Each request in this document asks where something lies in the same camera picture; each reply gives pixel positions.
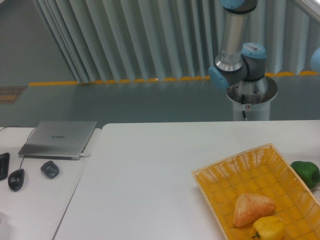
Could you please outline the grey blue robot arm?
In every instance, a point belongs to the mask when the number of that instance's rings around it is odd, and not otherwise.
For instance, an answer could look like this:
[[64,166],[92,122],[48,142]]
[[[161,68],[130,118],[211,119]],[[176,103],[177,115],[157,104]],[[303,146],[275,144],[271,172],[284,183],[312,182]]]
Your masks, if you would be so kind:
[[320,40],[311,46],[310,22],[320,22],[318,0],[222,0],[220,51],[208,74],[221,89],[256,81],[266,71],[320,71]]

